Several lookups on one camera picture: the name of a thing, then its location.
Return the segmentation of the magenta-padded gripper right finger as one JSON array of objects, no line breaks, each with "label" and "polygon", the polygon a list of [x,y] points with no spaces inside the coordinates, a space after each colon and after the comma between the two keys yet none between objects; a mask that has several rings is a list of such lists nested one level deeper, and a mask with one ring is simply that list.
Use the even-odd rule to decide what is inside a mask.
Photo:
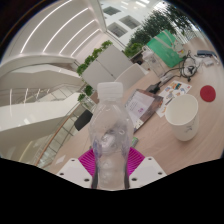
[{"label": "magenta-padded gripper right finger", "polygon": [[127,160],[125,188],[140,188],[166,176],[165,171],[153,157],[145,157],[131,148]]}]

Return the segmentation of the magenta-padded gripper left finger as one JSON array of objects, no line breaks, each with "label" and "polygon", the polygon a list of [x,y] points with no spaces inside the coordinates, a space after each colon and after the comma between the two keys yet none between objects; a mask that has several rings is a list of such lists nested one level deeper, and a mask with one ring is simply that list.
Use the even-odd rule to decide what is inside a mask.
[{"label": "magenta-padded gripper left finger", "polygon": [[57,176],[84,188],[96,188],[95,158],[89,149],[79,158],[71,158],[57,173]]}]

